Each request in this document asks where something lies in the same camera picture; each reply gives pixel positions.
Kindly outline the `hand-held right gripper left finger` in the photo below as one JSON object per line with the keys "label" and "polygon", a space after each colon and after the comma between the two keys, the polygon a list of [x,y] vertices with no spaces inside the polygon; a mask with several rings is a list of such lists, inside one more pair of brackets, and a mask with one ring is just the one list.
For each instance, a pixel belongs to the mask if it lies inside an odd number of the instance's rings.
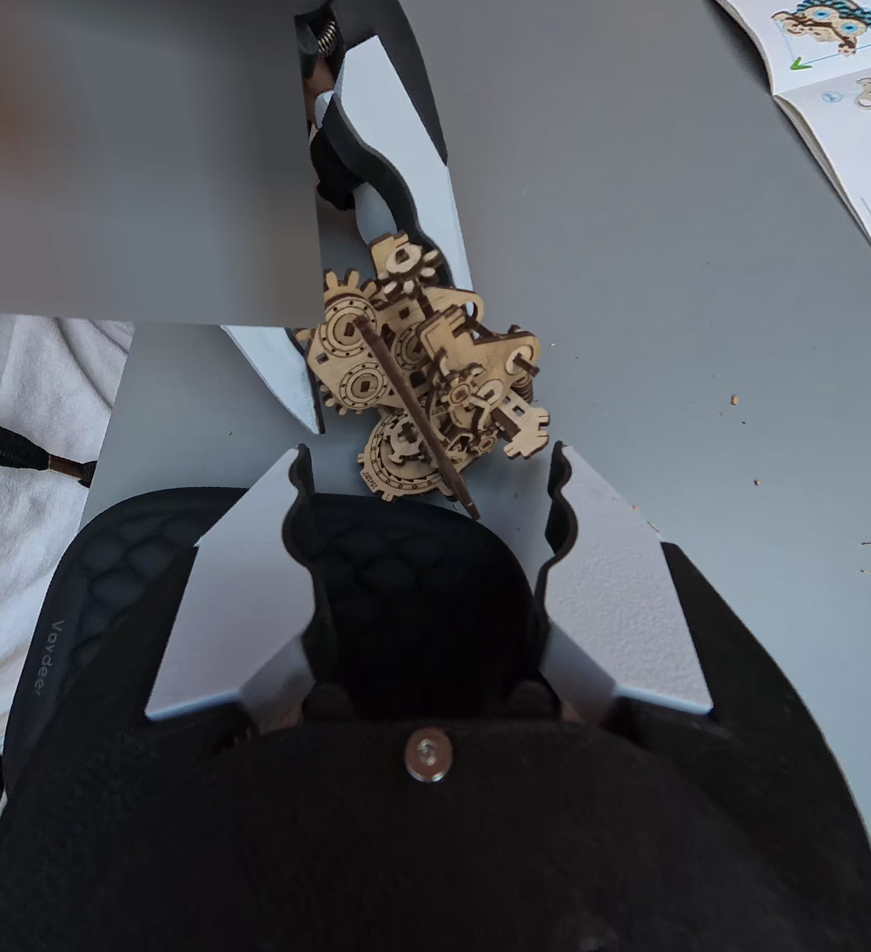
{"label": "hand-held right gripper left finger", "polygon": [[145,713],[237,704],[256,727],[301,719],[311,642],[332,628],[314,539],[310,449],[287,450],[198,540]]}

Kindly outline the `black mesh seat cushion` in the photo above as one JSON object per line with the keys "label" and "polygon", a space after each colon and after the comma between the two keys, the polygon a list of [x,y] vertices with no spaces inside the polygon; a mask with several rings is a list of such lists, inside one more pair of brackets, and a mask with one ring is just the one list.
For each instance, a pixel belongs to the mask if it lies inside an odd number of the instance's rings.
{"label": "black mesh seat cushion", "polygon": [[[244,494],[143,494],[74,537],[14,693],[2,754],[8,790],[110,630]],[[438,506],[318,492],[291,534],[317,571],[333,624],[307,645],[311,670],[339,684],[358,717],[477,717],[537,678],[544,625],[534,594],[486,527]]]}

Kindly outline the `wooden gear model assembly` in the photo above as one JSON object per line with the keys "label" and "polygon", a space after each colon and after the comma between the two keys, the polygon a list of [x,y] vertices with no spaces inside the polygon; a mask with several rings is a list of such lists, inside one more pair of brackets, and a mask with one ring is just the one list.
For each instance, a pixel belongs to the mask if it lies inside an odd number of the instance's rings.
{"label": "wooden gear model assembly", "polygon": [[377,411],[379,422],[358,455],[361,477],[386,502],[435,491],[457,501],[354,318],[373,325],[462,476],[505,444],[530,459],[548,446],[550,414],[534,403],[541,352],[517,325],[489,329],[476,292],[440,284],[442,255],[405,232],[370,244],[374,276],[324,275],[324,320],[302,330],[304,356],[325,406],[343,415]]}

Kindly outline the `thin dark wooden stick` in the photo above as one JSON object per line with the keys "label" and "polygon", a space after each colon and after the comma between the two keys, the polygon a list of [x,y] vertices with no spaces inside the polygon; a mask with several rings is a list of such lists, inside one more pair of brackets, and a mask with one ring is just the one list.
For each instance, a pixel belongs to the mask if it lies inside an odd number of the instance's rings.
{"label": "thin dark wooden stick", "polygon": [[385,371],[395,392],[403,401],[405,410],[414,421],[420,440],[429,449],[442,482],[452,489],[453,496],[465,508],[469,516],[479,521],[480,514],[477,505],[464,479],[456,470],[452,459],[442,446],[438,432],[431,425],[426,411],[423,410],[419,404],[413,389],[409,386],[406,379],[402,377],[392,353],[388,351],[381,337],[373,329],[373,325],[367,317],[358,314],[355,316],[354,321],[367,346]]}

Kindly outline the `scattered wood crumbs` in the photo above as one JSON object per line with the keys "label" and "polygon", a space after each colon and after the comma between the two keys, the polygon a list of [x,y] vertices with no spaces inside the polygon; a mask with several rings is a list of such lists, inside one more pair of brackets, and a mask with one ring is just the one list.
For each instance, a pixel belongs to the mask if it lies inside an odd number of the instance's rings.
{"label": "scattered wood crumbs", "polygon": [[784,401],[730,388],[715,422],[758,533],[810,570],[871,584],[871,408],[858,398]]}

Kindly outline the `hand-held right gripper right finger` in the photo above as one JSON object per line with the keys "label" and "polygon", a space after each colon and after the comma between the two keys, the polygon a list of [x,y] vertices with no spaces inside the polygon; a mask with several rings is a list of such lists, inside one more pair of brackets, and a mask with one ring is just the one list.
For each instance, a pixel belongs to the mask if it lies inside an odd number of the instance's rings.
{"label": "hand-held right gripper right finger", "polygon": [[691,715],[713,709],[655,530],[572,447],[551,458],[546,539],[536,595],[547,623],[540,671],[580,720],[621,700]]}

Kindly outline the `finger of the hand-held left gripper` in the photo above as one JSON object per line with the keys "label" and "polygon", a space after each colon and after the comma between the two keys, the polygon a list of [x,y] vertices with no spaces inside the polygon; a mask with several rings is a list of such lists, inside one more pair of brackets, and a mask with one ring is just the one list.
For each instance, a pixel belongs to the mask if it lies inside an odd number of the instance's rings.
{"label": "finger of the hand-held left gripper", "polygon": [[322,96],[322,131],[356,180],[344,189],[354,198],[365,244],[405,232],[413,243],[441,253],[439,275],[449,286],[470,290],[448,162],[440,158],[378,37],[345,54],[334,88]]}
{"label": "finger of the hand-held left gripper", "polygon": [[222,326],[270,392],[304,427],[323,434],[314,378],[287,327]]}

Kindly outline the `person in white shirt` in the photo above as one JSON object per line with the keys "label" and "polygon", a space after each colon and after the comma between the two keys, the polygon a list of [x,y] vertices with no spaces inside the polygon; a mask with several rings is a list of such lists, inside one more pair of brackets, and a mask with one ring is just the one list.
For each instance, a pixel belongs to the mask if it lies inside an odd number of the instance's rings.
{"label": "person in white shirt", "polygon": [[[0,425],[54,455],[96,460],[133,332],[119,321],[0,314]],[[86,500],[66,476],[0,468],[0,737]]]}

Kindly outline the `illustrated instruction booklet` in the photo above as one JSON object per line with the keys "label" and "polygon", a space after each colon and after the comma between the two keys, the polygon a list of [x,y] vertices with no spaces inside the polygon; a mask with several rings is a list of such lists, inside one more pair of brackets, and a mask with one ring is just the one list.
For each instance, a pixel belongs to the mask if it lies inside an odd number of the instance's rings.
{"label": "illustrated instruction booklet", "polygon": [[871,244],[871,1],[720,1]]}

